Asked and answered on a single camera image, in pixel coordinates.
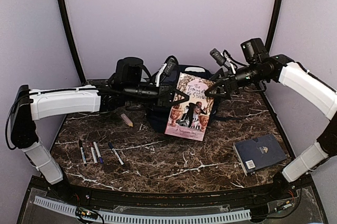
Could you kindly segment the pink Shrew paperback book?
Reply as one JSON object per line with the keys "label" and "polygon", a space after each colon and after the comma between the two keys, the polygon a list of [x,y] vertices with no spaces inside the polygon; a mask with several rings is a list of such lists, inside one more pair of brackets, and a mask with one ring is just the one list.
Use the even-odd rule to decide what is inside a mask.
{"label": "pink Shrew paperback book", "polygon": [[188,94],[190,99],[172,106],[166,135],[203,141],[214,105],[214,98],[206,97],[204,92],[213,84],[213,81],[180,73],[177,89]]}

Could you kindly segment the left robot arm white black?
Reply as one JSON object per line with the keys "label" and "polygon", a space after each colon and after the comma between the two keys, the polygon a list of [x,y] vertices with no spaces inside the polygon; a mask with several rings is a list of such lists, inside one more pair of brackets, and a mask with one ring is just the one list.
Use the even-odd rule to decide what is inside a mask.
{"label": "left robot arm white black", "polygon": [[177,89],[177,83],[163,84],[173,70],[179,70],[175,57],[170,56],[154,77],[154,82],[143,82],[142,74],[148,73],[140,58],[126,57],[118,60],[116,72],[105,82],[73,88],[39,90],[22,85],[12,104],[5,125],[5,140],[10,150],[22,150],[54,185],[53,191],[63,201],[74,197],[74,188],[64,179],[59,164],[40,140],[35,121],[71,113],[113,111],[126,102],[172,107],[189,100]]}

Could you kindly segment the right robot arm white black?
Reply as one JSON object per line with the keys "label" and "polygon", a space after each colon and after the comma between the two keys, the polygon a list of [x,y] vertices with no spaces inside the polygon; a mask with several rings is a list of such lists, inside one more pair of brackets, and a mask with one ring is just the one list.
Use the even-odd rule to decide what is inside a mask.
{"label": "right robot arm white black", "polygon": [[288,193],[289,183],[336,156],[336,89],[289,56],[271,56],[260,38],[247,40],[240,47],[246,64],[235,61],[226,50],[210,51],[217,64],[228,70],[215,75],[215,83],[205,91],[207,97],[231,99],[241,88],[273,81],[301,96],[329,121],[319,137],[275,175],[269,196],[279,200]]}

